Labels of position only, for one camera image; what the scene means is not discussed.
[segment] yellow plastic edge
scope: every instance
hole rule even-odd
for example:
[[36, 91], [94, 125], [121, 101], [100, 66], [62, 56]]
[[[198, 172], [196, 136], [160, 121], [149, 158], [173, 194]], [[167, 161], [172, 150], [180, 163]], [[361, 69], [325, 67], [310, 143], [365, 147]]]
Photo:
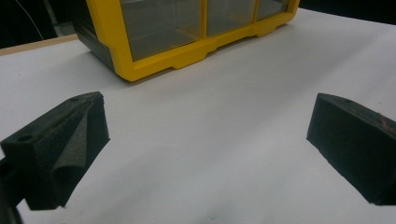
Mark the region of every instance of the yellow plastic edge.
[[[249, 36], [263, 36], [273, 32], [279, 25], [291, 21], [300, 0], [289, 0], [286, 12], [262, 21], [232, 30], [225, 34], [206, 37], [207, 0], [202, 0], [202, 36], [188, 45], [170, 49], [134, 62], [122, 17], [120, 0], [86, 0], [99, 41], [109, 48], [115, 72], [129, 81], [136, 81], [166, 68], [179, 69], [203, 60], [207, 53]], [[256, 0], [254, 17], [257, 16], [259, 0]]]

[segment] clear plastic window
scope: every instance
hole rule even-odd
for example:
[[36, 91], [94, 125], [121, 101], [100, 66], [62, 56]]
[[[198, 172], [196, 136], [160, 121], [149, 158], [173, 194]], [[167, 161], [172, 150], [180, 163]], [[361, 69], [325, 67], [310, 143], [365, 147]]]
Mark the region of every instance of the clear plastic window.
[[200, 38], [200, 0], [120, 0], [134, 61]]
[[260, 21], [275, 14], [285, 12], [288, 2], [289, 0], [260, 0], [257, 20]]
[[207, 0], [207, 35], [247, 25], [253, 20], [255, 0]]

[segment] white surface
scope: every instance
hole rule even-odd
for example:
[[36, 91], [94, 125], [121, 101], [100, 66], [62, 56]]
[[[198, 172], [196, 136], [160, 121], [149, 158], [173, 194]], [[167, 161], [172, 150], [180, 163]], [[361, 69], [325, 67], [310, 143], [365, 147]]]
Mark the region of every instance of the white surface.
[[105, 96], [111, 141], [65, 209], [26, 223], [394, 223], [306, 140], [318, 92], [396, 119], [395, 26], [299, 9], [287, 26], [137, 84], [78, 41], [0, 57], [0, 139]]

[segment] yellow storage box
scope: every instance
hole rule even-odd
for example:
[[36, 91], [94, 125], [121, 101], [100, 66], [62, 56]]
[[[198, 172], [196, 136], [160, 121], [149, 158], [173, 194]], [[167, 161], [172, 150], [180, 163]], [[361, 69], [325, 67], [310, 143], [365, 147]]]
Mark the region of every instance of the yellow storage box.
[[300, 0], [75, 0], [79, 39], [136, 81], [290, 21]]

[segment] wire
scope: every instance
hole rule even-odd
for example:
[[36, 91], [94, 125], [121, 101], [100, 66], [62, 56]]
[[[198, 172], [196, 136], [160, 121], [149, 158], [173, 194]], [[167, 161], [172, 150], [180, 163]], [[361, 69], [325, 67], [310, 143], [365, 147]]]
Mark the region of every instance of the wire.
[[33, 26], [35, 27], [35, 29], [37, 30], [38, 34], [41, 37], [41, 40], [44, 40], [43, 35], [40, 33], [40, 30], [38, 30], [37, 26], [35, 25], [35, 22], [33, 21], [32, 17], [30, 16], [30, 14], [26, 11], [26, 9], [21, 5], [21, 3], [18, 0], [15, 0], [16, 3], [18, 3], [18, 5], [20, 5], [20, 7], [23, 9], [23, 11], [26, 13], [26, 15], [29, 17], [30, 21], [32, 22]]

